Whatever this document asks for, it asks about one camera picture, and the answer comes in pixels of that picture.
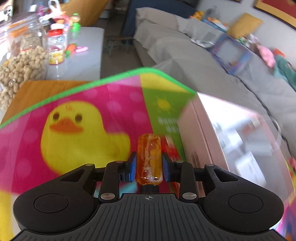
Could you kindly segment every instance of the orange liquid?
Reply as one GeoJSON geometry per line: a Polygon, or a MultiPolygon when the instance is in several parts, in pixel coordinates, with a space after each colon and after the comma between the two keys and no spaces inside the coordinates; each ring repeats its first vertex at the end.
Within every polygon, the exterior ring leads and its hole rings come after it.
{"type": "Polygon", "coordinates": [[[144,134],[138,139],[137,175],[139,184],[158,185],[163,181],[160,138],[144,134]]]}

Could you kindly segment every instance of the pink toy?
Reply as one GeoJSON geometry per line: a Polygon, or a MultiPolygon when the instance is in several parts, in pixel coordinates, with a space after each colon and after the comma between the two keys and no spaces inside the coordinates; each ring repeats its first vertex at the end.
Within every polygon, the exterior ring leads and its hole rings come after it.
{"type": "Polygon", "coordinates": [[[80,52],[84,52],[84,51],[87,51],[87,50],[88,50],[88,47],[77,47],[75,52],[80,53],[80,52]]]}
{"type": "Polygon", "coordinates": [[[261,45],[257,45],[257,48],[260,52],[262,59],[266,62],[267,66],[273,68],[276,63],[273,53],[268,48],[261,45]]]}

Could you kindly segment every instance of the green book border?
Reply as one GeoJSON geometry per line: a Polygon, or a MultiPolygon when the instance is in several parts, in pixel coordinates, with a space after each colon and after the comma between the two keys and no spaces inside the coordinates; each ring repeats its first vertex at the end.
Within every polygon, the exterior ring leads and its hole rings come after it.
{"type": "Polygon", "coordinates": [[[54,96],[51,96],[39,103],[36,103],[32,106],[30,106],[29,108],[21,111],[20,113],[16,114],[15,116],[11,117],[9,120],[7,120],[6,122],[4,122],[3,124],[0,125],[0,129],[4,128],[5,126],[7,126],[8,124],[10,124],[11,122],[15,121],[16,119],[22,117],[23,115],[39,108],[39,107],[42,107],[46,104],[49,104],[53,101],[56,101],[56,100],[59,100],[61,98],[64,98],[64,97],[67,97],[67,96],[70,96],[72,94],[77,94],[79,92],[82,92],[82,91],[85,91],[85,90],[89,90],[93,87],[98,87],[98,86],[101,86],[101,85],[105,85],[105,84],[108,84],[108,83],[112,83],[112,82],[115,82],[115,81],[118,81],[118,80],[121,80],[121,79],[126,79],[126,78],[130,78],[130,77],[134,77],[134,76],[137,76],[137,75],[140,75],[140,74],[149,74],[149,73],[153,73],[153,74],[156,74],[160,77],[163,77],[167,80],[169,80],[170,82],[182,87],[183,89],[187,90],[188,92],[192,93],[192,94],[197,94],[195,91],[193,91],[192,89],[188,88],[187,86],[181,84],[180,82],[178,82],[177,80],[175,80],[174,78],[172,78],[171,76],[163,73],[162,71],[158,70],[158,69],[154,69],[154,68],[147,68],[147,67],[143,67],[143,68],[139,68],[139,69],[135,69],[135,70],[131,70],[131,71],[127,71],[127,72],[124,72],[124,73],[121,73],[121,74],[117,74],[117,75],[114,75],[114,76],[111,76],[111,77],[107,77],[107,78],[104,78],[104,79],[101,79],[101,80],[96,80],[96,81],[92,81],[92,82],[89,82],[89,83],[86,83],[85,85],[81,85],[81,86],[77,86],[73,89],[70,89],[70,90],[66,90],[64,92],[61,92],[61,93],[58,93],[54,96]]]}

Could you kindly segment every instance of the white table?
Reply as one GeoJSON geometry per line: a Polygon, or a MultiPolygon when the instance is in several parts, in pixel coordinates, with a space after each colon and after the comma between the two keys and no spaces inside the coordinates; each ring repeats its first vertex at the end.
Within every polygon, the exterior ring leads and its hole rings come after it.
{"type": "Polygon", "coordinates": [[[69,43],[88,47],[86,52],[72,53],[63,63],[50,65],[47,71],[47,80],[99,80],[101,72],[101,59],[104,41],[104,29],[82,27],[77,38],[69,43]]]}

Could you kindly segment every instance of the bottle cap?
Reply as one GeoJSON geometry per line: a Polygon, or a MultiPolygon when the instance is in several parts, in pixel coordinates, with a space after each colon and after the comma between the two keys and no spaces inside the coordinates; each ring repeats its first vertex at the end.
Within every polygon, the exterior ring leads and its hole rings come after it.
{"type": "Polygon", "coordinates": [[[52,37],[52,36],[58,36],[63,34],[63,30],[62,29],[52,29],[48,31],[48,36],[52,37]]]}

